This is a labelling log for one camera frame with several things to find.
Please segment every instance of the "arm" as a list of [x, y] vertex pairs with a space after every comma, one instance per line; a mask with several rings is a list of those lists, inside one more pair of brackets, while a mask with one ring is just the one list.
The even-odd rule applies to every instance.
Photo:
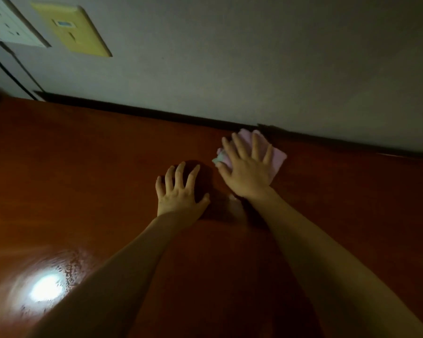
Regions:
[[423, 324], [373, 272], [269, 187], [272, 146], [260, 161], [236, 134], [238, 153], [223, 138], [233, 171], [217, 165], [226, 184], [265, 219], [319, 317], [337, 337], [423, 337]]
[[169, 242], [196, 222], [210, 203], [208, 194], [196, 204], [194, 182], [199, 165], [183, 183], [185, 163], [171, 166], [165, 187], [158, 177], [158, 216], [130, 244], [77, 286], [35, 327], [28, 338], [110, 337], [124, 335], [146, 295], [152, 275]]

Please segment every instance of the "wooden surface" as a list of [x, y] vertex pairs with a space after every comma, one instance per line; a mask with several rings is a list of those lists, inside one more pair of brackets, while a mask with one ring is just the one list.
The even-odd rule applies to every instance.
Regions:
[[[131, 336], [320, 337], [265, 226], [237, 219], [211, 159], [230, 132], [43, 102], [0, 103], [0, 337], [21, 337], [156, 215], [155, 179], [202, 164], [205, 219], [163, 256]], [[383, 279], [423, 320], [423, 161], [272, 138], [273, 186]]]

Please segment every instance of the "right hand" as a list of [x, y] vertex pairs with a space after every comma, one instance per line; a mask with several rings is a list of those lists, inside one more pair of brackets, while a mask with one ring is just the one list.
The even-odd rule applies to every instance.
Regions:
[[251, 156], [248, 155], [243, 142], [236, 133], [232, 134], [232, 139], [238, 153], [225, 137], [222, 138], [224, 150], [232, 162], [232, 171], [222, 162], [218, 162], [216, 167], [227, 186], [238, 196], [247, 199], [255, 198], [269, 188], [272, 145], [269, 145], [265, 157], [260, 159], [259, 136], [256, 133], [252, 134]]

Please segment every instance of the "left hand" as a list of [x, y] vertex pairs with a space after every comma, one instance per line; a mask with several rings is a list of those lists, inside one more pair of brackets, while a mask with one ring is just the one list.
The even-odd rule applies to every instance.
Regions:
[[194, 200], [194, 182], [199, 173], [200, 165], [197, 165], [189, 174], [186, 186], [183, 182], [185, 162], [182, 162], [175, 171], [175, 186], [172, 184], [174, 166], [169, 167], [164, 177], [164, 183], [158, 176], [155, 184], [158, 196], [158, 214], [172, 214], [182, 222], [182, 225], [189, 227], [193, 225], [210, 204], [210, 195], [206, 193], [199, 203]]

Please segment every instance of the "wall baseboard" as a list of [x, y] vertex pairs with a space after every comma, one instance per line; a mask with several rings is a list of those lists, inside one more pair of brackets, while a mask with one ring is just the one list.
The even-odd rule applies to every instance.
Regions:
[[375, 145], [367, 145], [362, 143], [348, 142], [339, 139], [329, 139], [320, 136], [313, 136], [307, 134], [296, 133], [292, 131], [287, 131], [275, 126], [249, 126], [246, 124], [240, 124], [235, 122], [228, 121], [219, 121], [212, 119], [204, 119], [196, 116], [182, 115], [176, 113], [169, 113], [166, 111], [132, 107], [129, 105], [108, 103], [96, 100], [87, 100], [84, 98], [64, 96], [58, 94], [52, 94], [48, 92], [34, 91], [38, 96], [43, 100], [51, 103], [58, 103], [64, 105], [70, 105], [75, 107], [91, 108], [103, 111], [109, 111], [112, 113], [122, 113], [127, 115], [141, 116], [151, 119], [160, 119], [165, 121], [188, 123], [199, 126], [206, 126], [216, 129], [239, 131], [241, 128], [246, 128], [248, 130], [259, 129], [265, 136], [269, 137], [282, 137], [288, 140], [293, 141], [302, 141], [302, 142], [313, 142], [316, 144], [331, 146], [335, 149], [342, 150], [363, 150], [370, 151], [377, 154], [385, 155], [394, 155], [399, 157], [413, 158], [413, 159], [423, 159], [423, 152], [414, 152], [408, 150], [401, 150], [395, 148], [381, 147]]

